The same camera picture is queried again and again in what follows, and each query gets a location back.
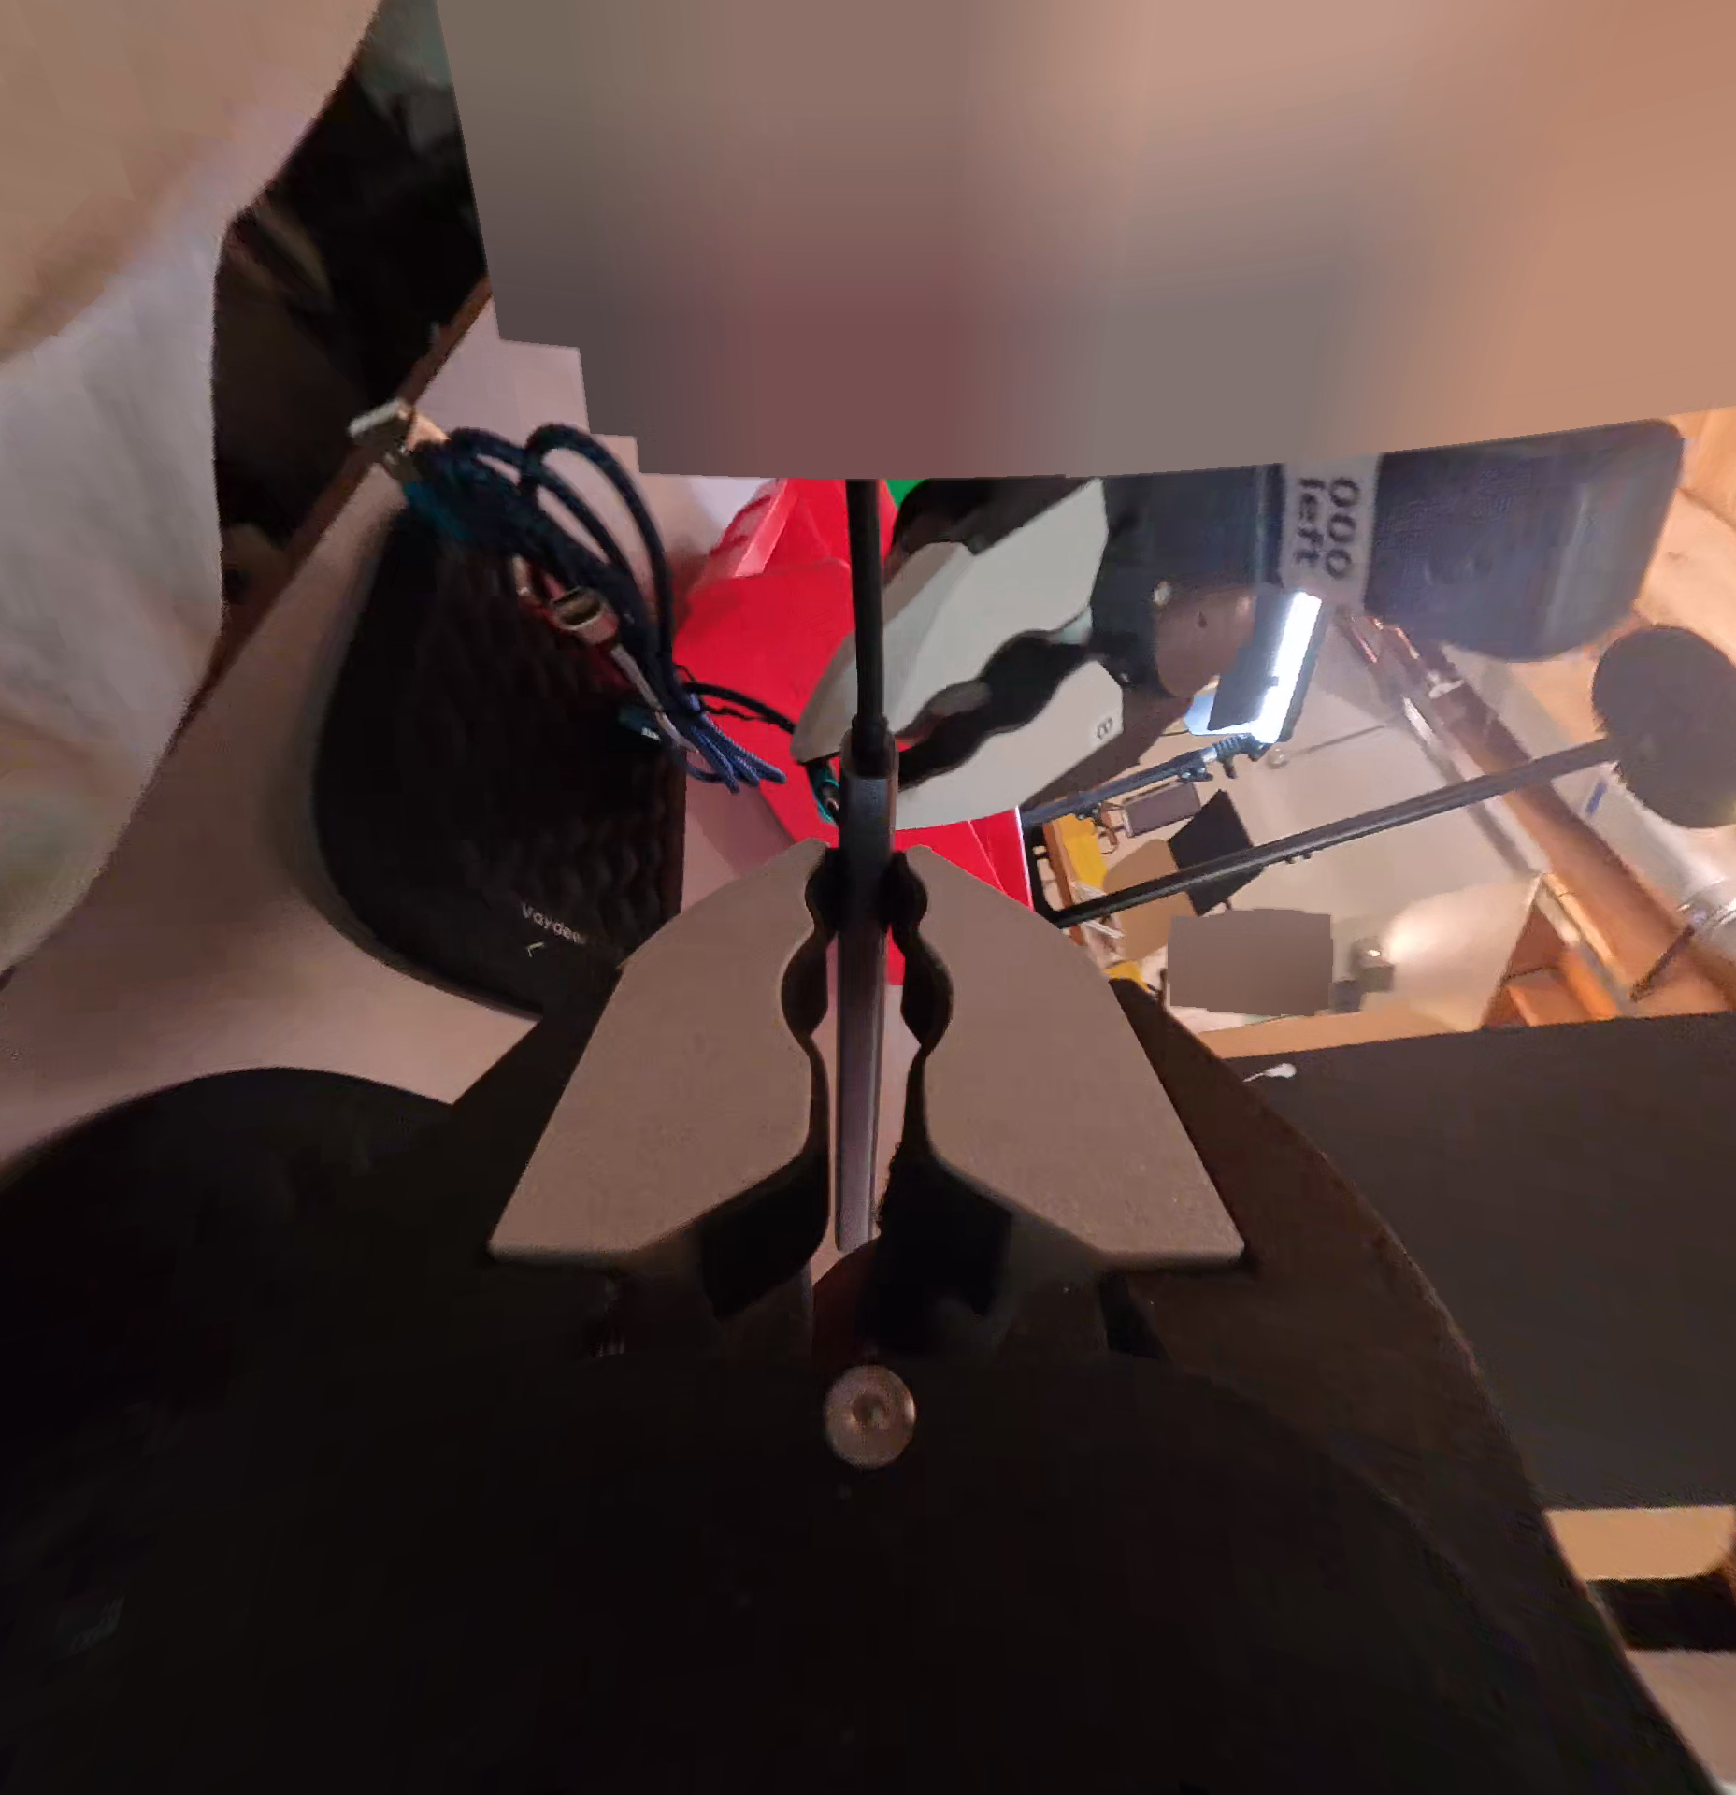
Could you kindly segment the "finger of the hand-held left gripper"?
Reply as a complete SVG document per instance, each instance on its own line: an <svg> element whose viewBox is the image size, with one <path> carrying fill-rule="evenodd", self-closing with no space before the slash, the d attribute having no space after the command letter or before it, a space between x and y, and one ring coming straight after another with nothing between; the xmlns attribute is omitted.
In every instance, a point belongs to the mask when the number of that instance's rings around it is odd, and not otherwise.
<svg viewBox="0 0 1736 1795"><path fill-rule="evenodd" d="M1070 775L1123 732L1126 689L1099 661L1070 668L1060 684L1038 699L983 693L964 684L927 706L901 743L897 827L933 832L1019 811L1047 783Z"/></svg>
<svg viewBox="0 0 1736 1795"><path fill-rule="evenodd" d="M887 719L895 743L964 684L983 693L1047 699L1063 674L1102 661L1092 648L1096 585L1110 545L1104 480L999 483L984 504L954 521L942 539L904 550L884 585L884 692L869 702L869 654L837 649L792 728L802 766L831 760L859 712Z"/></svg>

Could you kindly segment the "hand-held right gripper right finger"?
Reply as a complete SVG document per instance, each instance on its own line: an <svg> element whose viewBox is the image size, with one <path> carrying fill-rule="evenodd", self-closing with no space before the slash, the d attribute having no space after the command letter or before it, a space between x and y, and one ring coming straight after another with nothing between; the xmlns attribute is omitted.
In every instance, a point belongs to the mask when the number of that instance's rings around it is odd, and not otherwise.
<svg viewBox="0 0 1736 1795"><path fill-rule="evenodd" d="M993 1320L1038 1285L1239 1269L1242 1231L1110 980L933 849L888 885L919 1052L881 1206L884 1312Z"/></svg>

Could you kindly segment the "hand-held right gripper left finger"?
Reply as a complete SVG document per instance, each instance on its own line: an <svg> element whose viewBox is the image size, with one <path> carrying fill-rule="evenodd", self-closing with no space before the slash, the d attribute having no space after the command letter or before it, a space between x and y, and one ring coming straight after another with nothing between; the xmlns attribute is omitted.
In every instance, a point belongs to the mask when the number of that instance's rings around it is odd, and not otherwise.
<svg viewBox="0 0 1736 1795"><path fill-rule="evenodd" d="M796 843L633 954L496 1258L683 1285L724 1320L804 1277L831 1216L826 859Z"/></svg>

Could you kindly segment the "red plastic bin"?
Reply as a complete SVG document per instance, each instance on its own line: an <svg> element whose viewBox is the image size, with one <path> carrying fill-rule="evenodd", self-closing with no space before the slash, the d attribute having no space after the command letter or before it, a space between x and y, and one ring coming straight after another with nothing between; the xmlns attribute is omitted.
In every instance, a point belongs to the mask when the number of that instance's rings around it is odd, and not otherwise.
<svg viewBox="0 0 1736 1795"><path fill-rule="evenodd" d="M732 743L776 766L760 797L789 833L826 849L837 824L796 763L796 722L850 638L850 545L843 480L772 480L727 527L677 622L677 661L710 698Z"/></svg>

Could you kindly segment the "grey usb hub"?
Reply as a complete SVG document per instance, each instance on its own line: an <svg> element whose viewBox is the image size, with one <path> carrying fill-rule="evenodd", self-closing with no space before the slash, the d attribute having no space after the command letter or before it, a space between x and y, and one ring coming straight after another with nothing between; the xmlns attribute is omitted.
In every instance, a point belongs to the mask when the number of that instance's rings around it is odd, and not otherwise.
<svg viewBox="0 0 1736 1795"><path fill-rule="evenodd" d="M887 1022L887 885L895 859L897 746L859 714L843 754L843 907L837 923L837 1247L871 1237Z"/></svg>

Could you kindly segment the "person's left hand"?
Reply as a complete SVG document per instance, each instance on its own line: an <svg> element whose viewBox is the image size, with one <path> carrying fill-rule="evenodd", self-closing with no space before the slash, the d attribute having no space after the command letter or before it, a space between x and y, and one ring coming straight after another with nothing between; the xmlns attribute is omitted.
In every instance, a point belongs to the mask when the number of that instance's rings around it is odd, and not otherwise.
<svg viewBox="0 0 1736 1795"><path fill-rule="evenodd" d="M1155 617L1155 677L1175 699L1195 699L1219 683L1252 642L1260 591L1252 585L1171 588Z"/></svg>

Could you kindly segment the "black pole with disc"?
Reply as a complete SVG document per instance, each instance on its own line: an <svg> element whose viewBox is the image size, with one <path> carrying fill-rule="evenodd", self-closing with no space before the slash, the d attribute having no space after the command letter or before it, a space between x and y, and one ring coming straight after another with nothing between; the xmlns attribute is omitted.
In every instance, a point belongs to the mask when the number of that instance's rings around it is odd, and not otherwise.
<svg viewBox="0 0 1736 1795"><path fill-rule="evenodd" d="M1670 824L1688 832L1736 824L1736 664L1717 644L1667 623L1624 636L1599 655L1590 699L1602 734L1589 743L1239 849L1168 878L1115 893L1102 888L1070 907L1040 901L1038 916L1057 929L1080 929L1175 894L1244 885L1274 865L1306 864L1341 846L1533 786L1552 786L1589 770L1611 770L1645 811Z"/></svg>

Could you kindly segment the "led panel light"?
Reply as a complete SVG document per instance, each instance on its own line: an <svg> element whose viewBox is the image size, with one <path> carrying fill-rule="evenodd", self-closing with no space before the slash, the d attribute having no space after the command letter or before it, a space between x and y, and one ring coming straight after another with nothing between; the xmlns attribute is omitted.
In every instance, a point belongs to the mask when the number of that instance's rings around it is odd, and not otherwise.
<svg viewBox="0 0 1736 1795"><path fill-rule="evenodd" d="M1255 604L1252 632L1219 683L1195 698L1185 732L1244 734L1280 746L1296 725L1322 648L1327 604L1311 591L1271 591Z"/></svg>

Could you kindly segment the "black honeycomb cushion pad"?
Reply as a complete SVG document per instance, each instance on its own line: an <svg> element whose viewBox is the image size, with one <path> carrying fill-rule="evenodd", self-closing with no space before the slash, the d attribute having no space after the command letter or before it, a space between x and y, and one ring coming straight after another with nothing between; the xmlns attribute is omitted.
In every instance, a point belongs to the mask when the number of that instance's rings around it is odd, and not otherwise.
<svg viewBox="0 0 1736 1795"><path fill-rule="evenodd" d="M0 1538L221 1411L309 1291L464 1270L520 1149L335 1072L126 1101L0 1174Z"/></svg>
<svg viewBox="0 0 1736 1795"><path fill-rule="evenodd" d="M591 1011L683 910L687 779L504 563L402 507L319 728L311 821L354 934L467 1001Z"/></svg>

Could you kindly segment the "black board wooden edge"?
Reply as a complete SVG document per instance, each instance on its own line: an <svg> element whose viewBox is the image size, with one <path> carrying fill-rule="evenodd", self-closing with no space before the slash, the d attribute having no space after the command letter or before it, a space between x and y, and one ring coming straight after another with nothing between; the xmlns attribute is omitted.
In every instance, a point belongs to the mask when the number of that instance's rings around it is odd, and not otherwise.
<svg viewBox="0 0 1736 1795"><path fill-rule="evenodd" d="M1736 1509L1736 1011L1264 1049L1555 1509Z"/></svg>

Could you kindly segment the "silver ventilation duct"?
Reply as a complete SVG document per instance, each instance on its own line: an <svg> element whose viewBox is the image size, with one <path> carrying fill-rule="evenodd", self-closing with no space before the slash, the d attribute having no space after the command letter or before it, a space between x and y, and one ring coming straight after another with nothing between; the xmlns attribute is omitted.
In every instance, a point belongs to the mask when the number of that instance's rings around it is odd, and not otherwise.
<svg viewBox="0 0 1736 1795"><path fill-rule="evenodd" d="M1688 859L1678 885L1678 912L1694 941L1736 967L1736 864Z"/></svg>

